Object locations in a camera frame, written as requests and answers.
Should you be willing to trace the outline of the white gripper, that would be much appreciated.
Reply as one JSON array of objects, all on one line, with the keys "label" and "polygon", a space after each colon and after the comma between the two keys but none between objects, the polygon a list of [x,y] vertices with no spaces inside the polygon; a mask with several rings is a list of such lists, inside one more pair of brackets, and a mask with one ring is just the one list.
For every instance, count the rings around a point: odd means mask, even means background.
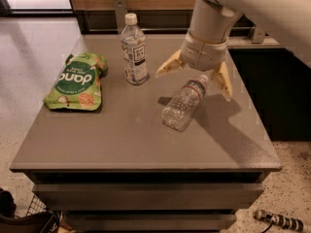
[{"label": "white gripper", "polygon": [[221,43],[209,43],[187,33],[181,50],[173,53],[155,72],[156,78],[182,70],[186,63],[202,72],[213,70],[210,79],[227,102],[232,98],[232,85],[225,63],[228,39]]}]

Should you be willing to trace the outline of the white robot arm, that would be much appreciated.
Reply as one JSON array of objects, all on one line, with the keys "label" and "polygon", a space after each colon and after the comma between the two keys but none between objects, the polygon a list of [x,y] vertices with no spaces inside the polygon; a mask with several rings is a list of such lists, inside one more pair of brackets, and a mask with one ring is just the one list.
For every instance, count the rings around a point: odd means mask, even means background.
[{"label": "white robot arm", "polygon": [[242,16],[311,67],[311,0],[195,0],[181,48],[155,75],[159,78],[186,65],[209,71],[211,81],[230,100],[225,51],[233,24]]}]

